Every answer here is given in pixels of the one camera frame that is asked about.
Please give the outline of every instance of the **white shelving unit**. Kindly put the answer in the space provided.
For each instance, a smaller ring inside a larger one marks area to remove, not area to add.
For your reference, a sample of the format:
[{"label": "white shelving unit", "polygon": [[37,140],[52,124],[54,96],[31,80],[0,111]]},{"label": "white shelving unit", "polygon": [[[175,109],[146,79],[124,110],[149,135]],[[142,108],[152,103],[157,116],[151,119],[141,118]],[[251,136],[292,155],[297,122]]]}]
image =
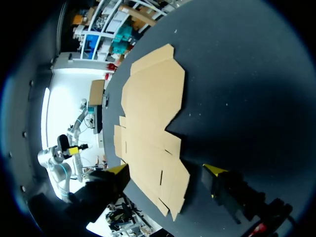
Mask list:
[{"label": "white shelving unit", "polygon": [[[135,5],[133,6],[134,9],[136,9],[140,5],[143,5],[143,6],[147,6],[151,9],[153,9],[154,11],[156,11],[156,14],[152,17],[154,20],[156,20],[161,15],[163,15],[163,16],[167,15],[166,12],[159,10],[158,8],[156,8],[153,4],[151,4],[149,2],[143,2],[142,0],[132,0],[132,1],[135,2]],[[84,27],[81,28],[80,26],[78,26],[79,29],[76,30],[76,34],[83,35],[83,41],[82,41],[82,47],[81,47],[81,51],[80,51],[80,58],[78,58],[76,60],[83,60],[83,61],[91,60],[91,61],[98,61],[98,62],[100,62],[100,61],[106,62],[104,60],[106,60],[106,58],[109,54],[109,51],[106,53],[105,49],[103,49],[102,52],[98,52],[99,44],[101,42],[101,39],[105,38],[103,44],[105,44],[105,47],[107,47],[109,41],[112,42],[113,38],[115,38],[119,29],[122,27],[122,25],[128,19],[128,17],[129,17],[128,13],[118,11],[119,6],[122,3],[123,3],[123,0],[117,0],[117,1],[115,1],[115,0],[111,0],[111,1],[101,0],[100,3],[98,4],[93,16],[92,16],[92,19],[91,19],[91,22],[90,22],[88,29],[84,30]],[[103,15],[107,15],[105,23],[104,23],[100,32],[99,31],[92,31],[91,28],[92,28],[95,20],[97,19],[97,16],[101,12]],[[143,32],[147,27],[148,27],[148,24],[146,24],[143,28],[141,28],[139,30],[139,32],[140,33]],[[86,44],[87,44],[87,35],[98,36],[98,39],[97,39],[95,48],[93,50],[93,54],[92,54],[91,59],[84,58],[84,54],[85,54],[84,50],[85,50]]]}]

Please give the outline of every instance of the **white wall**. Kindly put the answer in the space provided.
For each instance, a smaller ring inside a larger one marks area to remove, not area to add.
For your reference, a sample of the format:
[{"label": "white wall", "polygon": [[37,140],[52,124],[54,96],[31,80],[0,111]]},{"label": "white wall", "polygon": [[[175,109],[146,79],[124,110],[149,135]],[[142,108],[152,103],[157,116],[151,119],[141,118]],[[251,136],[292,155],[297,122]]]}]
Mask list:
[{"label": "white wall", "polygon": [[[50,97],[47,110],[47,139],[48,146],[57,145],[57,137],[66,134],[71,124],[74,124],[80,115],[81,99],[89,100],[91,82],[103,79],[106,71],[84,69],[56,69],[50,85]],[[97,147],[96,135],[93,129],[87,128],[83,122],[80,126],[83,132],[79,136],[79,145],[87,143],[89,149],[81,152],[83,166],[91,166],[104,155],[104,149]],[[72,167],[70,158],[66,162]],[[71,180],[70,191],[76,192],[84,184]]]}]

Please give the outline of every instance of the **cardboard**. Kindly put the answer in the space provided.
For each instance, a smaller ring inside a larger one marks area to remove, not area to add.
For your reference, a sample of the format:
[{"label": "cardboard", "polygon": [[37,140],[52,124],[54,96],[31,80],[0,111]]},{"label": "cardboard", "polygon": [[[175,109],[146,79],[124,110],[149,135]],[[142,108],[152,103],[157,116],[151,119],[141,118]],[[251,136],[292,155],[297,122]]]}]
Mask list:
[{"label": "cardboard", "polygon": [[135,10],[132,7],[126,6],[126,5],[121,5],[118,8],[120,11],[128,13],[129,15],[136,17],[137,19],[147,23],[150,26],[154,26],[157,21],[153,20],[151,17],[148,17],[146,14],[143,12],[139,12],[138,10]]},{"label": "cardboard", "polygon": [[[154,10],[152,10],[149,7],[146,7],[146,6],[141,7],[139,12],[144,14],[145,16],[147,16],[149,18],[152,18],[155,15],[155,13],[156,13]],[[139,29],[143,28],[146,25],[145,22],[139,20],[136,17],[132,17],[131,20],[133,22],[132,23],[133,29],[136,30],[136,31],[138,31]]]},{"label": "cardboard", "polygon": [[102,105],[105,80],[93,80],[90,88],[89,105]]},{"label": "cardboard", "polygon": [[143,193],[173,220],[180,213],[190,175],[180,161],[181,139],[165,128],[181,109],[184,75],[173,47],[159,48],[131,66],[122,91],[125,112],[114,127],[116,155],[128,163]]}]

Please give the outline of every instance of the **floor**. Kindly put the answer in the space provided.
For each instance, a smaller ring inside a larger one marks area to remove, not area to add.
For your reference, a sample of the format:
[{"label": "floor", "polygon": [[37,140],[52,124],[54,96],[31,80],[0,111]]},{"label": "floor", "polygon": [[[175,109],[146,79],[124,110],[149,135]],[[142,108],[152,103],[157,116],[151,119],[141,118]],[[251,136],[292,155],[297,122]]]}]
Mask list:
[{"label": "floor", "polygon": [[[123,199],[120,198],[116,205],[121,204],[123,202]],[[98,234],[102,237],[112,237],[112,231],[106,221],[105,216],[109,213],[109,210],[106,208],[104,212],[100,215],[98,220],[95,223],[90,223],[87,225],[87,229],[91,232],[94,232],[95,234]],[[156,232],[161,229],[161,226],[158,225],[154,220],[152,220],[146,213],[141,212],[141,215],[144,216],[145,220],[148,222],[149,225],[153,228],[153,232]]]}]

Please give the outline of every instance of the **dark gray table surface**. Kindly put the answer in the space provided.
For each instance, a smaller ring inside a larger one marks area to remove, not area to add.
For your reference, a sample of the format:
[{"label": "dark gray table surface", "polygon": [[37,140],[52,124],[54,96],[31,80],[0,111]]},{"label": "dark gray table surface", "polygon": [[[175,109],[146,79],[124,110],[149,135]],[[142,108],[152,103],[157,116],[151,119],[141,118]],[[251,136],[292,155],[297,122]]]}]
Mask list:
[{"label": "dark gray table surface", "polygon": [[[297,220],[316,184],[316,72],[298,35],[263,1],[193,0],[146,32],[106,89],[109,166],[120,164],[114,125],[124,115],[121,91],[130,66],[167,43],[186,71],[182,109],[166,129],[182,138],[181,160],[191,174],[186,201],[173,222],[134,182],[125,194],[176,237],[240,236],[253,222],[235,224],[211,200],[200,181],[208,163],[242,172],[267,202],[291,204]],[[289,228],[285,222],[278,233]]]}]

